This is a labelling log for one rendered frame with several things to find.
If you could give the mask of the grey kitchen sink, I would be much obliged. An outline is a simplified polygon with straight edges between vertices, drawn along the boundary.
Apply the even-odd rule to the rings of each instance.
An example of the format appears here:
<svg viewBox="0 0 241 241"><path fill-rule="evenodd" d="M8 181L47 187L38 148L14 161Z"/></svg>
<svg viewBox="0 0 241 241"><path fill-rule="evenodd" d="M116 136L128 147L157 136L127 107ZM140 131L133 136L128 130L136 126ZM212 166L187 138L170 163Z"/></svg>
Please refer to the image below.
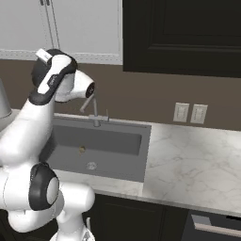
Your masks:
<svg viewBox="0 0 241 241"><path fill-rule="evenodd" d="M151 130L144 124L109 121L95 127L91 120L55 117L40 161L52 169L142 183Z"/></svg>

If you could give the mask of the grey metal tap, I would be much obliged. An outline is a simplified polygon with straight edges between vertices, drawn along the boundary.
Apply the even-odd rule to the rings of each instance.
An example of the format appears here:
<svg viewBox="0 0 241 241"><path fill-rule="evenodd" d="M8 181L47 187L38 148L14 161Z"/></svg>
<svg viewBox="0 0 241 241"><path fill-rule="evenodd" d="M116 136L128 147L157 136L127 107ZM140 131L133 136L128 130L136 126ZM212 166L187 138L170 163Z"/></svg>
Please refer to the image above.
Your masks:
<svg viewBox="0 0 241 241"><path fill-rule="evenodd" d="M94 94L91 94L83 103L83 105L80 108L80 112L84 113L85 109L88 107L90 103L93 103L93 114L89 115L88 118L93 121L93 125L95 127L100 127L101 122L109 122L109 116L108 114L105 114L104 116L100 116L98 114L98 108L97 108L97 100L95 98Z"/></svg>

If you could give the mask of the dark base cupboard door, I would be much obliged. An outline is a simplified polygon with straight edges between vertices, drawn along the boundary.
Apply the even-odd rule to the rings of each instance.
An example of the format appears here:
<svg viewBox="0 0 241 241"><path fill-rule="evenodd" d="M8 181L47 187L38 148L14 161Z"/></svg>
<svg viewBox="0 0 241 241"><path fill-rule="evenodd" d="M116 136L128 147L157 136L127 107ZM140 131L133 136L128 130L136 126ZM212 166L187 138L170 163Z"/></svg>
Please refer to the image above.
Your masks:
<svg viewBox="0 0 241 241"><path fill-rule="evenodd" d="M188 210L96 194L90 218L96 241L181 241Z"/></svg>

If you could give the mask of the grey metal vessel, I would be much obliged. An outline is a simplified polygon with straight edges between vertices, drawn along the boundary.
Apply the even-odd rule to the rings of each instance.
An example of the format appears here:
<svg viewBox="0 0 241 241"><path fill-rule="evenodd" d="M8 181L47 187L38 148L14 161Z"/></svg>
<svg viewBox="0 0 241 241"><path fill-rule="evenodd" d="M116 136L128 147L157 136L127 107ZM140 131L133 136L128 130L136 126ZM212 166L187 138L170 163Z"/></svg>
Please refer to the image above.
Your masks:
<svg viewBox="0 0 241 241"><path fill-rule="evenodd" d="M11 114L12 110L8 101L4 84L0 79L0 119L3 119Z"/></svg>

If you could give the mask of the dark dishwasher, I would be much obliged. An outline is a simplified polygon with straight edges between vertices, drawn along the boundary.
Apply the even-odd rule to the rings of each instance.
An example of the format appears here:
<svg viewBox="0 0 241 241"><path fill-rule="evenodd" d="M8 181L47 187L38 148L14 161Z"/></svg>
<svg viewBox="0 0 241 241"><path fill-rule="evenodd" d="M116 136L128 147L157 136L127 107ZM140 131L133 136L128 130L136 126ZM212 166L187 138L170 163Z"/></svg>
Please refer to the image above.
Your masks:
<svg viewBox="0 0 241 241"><path fill-rule="evenodd" d="M241 217L190 210L186 219L182 241L241 241L241 237L196 230L192 215L209 217L211 224L214 226L241 231Z"/></svg>

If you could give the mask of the white wall socket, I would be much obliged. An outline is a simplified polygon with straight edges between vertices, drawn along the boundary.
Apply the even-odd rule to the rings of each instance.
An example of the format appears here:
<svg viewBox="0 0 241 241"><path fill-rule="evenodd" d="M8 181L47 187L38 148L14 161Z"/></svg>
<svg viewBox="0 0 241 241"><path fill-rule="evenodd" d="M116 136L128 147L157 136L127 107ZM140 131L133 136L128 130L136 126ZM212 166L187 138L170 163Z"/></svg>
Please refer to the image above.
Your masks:
<svg viewBox="0 0 241 241"><path fill-rule="evenodd" d="M204 124L207 107L207 104L194 104L190 122Z"/></svg>
<svg viewBox="0 0 241 241"><path fill-rule="evenodd" d="M176 103L174 108L173 120L178 122L186 122L189 104Z"/></svg>

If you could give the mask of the white wall cupboard door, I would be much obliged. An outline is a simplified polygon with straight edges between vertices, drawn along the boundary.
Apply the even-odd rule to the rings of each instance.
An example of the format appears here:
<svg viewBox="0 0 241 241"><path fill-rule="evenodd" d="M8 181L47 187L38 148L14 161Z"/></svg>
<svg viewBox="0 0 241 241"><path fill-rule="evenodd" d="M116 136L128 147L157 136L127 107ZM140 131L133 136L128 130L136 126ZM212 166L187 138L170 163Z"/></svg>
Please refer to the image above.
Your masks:
<svg viewBox="0 0 241 241"><path fill-rule="evenodd" d="M35 60L40 48L54 46L43 2L0 0L0 59Z"/></svg>
<svg viewBox="0 0 241 241"><path fill-rule="evenodd" d="M57 47L79 63L122 64L122 0L51 0Z"/></svg>

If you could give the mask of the black wall cupboard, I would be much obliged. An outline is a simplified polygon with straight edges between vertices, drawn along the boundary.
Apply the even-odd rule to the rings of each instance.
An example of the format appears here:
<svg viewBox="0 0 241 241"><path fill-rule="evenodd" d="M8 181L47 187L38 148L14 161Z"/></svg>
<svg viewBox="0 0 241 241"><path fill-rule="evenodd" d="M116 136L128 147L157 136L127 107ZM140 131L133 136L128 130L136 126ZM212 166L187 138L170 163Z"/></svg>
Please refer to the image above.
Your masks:
<svg viewBox="0 0 241 241"><path fill-rule="evenodd" d="M126 72L241 78L241 0L122 0Z"/></svg>

